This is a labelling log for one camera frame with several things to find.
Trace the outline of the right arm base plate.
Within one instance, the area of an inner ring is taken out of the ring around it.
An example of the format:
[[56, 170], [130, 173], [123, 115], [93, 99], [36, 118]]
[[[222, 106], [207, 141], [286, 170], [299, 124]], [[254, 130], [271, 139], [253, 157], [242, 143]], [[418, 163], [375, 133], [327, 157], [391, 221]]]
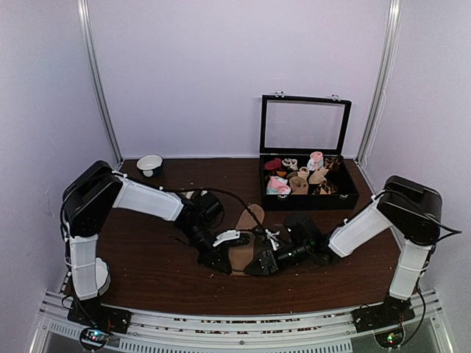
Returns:
[[378, 304], [375, 306], [359, 307], [351, 313], [356, 332], [367, 332], [397, 326], [404, 321], [415, 318], [414, 309], [407, 306], [405, 309]]

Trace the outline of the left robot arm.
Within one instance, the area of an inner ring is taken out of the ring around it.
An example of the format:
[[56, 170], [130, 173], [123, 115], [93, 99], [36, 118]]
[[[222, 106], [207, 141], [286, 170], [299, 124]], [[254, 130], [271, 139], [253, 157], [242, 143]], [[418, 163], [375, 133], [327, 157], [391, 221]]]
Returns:
[[110, 281], [109, 274], [98, 274], [99, 236], [113, 230], [121, 236], [142, 235], [144, 227], [139, 221], [150, 221], [148, 228], [155, 234], [160, 234], [159, 226], [176, 227], [196, 249], [199, 264], [230, 274], [228, 250], [210, 230], [223, 211], [219, 198], [210, 191], [187, 197], [139, 182], [103, 160], [93, 163], [63, 191], [60, 208], [68, 267], [74, 292], [81, 300], [78, 316], [91, 327], [106, 319], [103, 306], [93, 300]]

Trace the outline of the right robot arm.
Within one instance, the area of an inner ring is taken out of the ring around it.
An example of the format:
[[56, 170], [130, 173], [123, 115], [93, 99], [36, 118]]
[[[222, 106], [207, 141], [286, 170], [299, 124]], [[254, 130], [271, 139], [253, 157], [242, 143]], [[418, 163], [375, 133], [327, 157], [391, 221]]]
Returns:
[[378, 307], [382, 324], [393, 324], [406, 311], [405, 302], [426, 269], [439, 240], [442, 196], [433, 188], [400, 176], [386, 180], [383, 190], [370, 203], [324, 235], [305, 213], [291, 214], [283, 222], [291, 242], [255, 255], [244, 268], [252, 276], [269, 276], [311, 258], [317, 265], [338, 263], [359, 246], [389, 228], [397, 228], [405, 243], [387, 294]]

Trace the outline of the cream and brown sock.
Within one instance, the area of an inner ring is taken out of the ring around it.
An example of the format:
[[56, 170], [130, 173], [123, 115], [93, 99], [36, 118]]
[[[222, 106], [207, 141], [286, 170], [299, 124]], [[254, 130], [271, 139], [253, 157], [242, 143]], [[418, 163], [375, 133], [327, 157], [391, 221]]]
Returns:
[[207, 193], [206, 190], [190, 190], [183, 192], [184, 197], [187, 199], [197, 199], [199, 197], [203, 197]]

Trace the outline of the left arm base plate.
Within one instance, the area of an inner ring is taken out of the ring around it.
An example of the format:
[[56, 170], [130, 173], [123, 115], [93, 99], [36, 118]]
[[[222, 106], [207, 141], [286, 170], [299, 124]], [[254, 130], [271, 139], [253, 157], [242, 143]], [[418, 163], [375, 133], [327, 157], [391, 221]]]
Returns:
[[68, 311], [67, 319], [87, 327], [95, 327], [103, 332], [126, 334], [132, 313], [112, 307], [100, 307], [97, 313], [85, 313], [80, 308]]

